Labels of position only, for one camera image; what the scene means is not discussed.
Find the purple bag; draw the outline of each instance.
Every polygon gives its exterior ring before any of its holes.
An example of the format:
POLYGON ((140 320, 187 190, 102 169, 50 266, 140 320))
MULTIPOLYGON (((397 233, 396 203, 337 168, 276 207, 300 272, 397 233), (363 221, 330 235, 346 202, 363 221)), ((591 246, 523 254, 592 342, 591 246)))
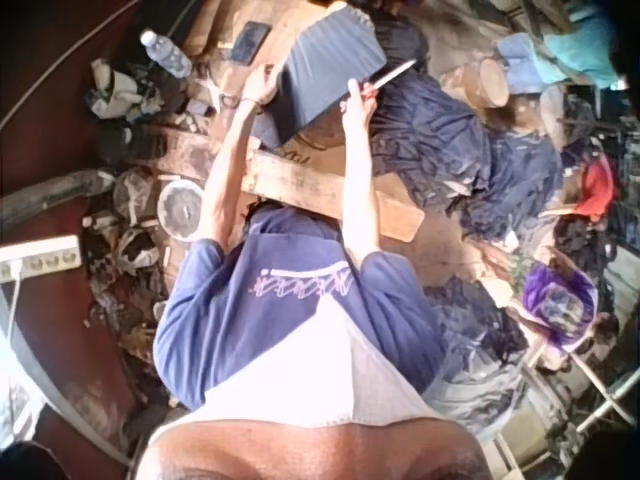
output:
POLYGON ((522 303, 552 331, 551 342, 564 350, 562 347, 577 342, 595 320, 598 290, 580 271, 566 278, 538 263, 527 275, 522 303))

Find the red cloth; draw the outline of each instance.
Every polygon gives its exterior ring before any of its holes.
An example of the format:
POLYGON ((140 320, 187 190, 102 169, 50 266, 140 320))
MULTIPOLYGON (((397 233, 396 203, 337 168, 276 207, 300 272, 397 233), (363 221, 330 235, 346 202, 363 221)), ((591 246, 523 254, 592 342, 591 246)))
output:
POLYGON ((613 174, 609 159, 602 154, 597 162, 587 167, 582 176, 583 200, 574 213, 585 217, 601 217, 607 212, 613 200, 613 188, 613 174))

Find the power strip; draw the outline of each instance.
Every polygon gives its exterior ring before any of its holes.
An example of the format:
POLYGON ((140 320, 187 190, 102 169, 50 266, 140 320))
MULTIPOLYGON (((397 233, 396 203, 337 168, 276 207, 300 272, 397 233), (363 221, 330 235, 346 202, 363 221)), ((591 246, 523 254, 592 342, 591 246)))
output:
POLYGON ((22 278, 78 268, 82 265, 77 235, 18 243, 0 248, 0 284, 13 282, 11 266, 22 261, 22 278))

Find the black phone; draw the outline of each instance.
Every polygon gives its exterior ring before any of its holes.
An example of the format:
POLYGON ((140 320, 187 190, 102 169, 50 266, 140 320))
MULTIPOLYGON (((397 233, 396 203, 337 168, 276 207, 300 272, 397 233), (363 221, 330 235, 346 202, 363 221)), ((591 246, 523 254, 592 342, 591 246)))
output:
POLYGON ((251 65, 270 31, 271 25, 266 23, 247 22, 229 52, 227 60, 240 65, 251 65))

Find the white cap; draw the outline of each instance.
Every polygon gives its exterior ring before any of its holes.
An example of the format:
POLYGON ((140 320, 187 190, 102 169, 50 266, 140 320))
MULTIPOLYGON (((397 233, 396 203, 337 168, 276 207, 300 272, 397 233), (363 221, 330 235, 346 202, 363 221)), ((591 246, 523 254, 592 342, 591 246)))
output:
POLYGON ((156 32, 147 28, 140 35, 140 43, 142 43, 145 47, 150 47, 151 45, 156 43, 157 38, 158 35, 156 35, 156 32))

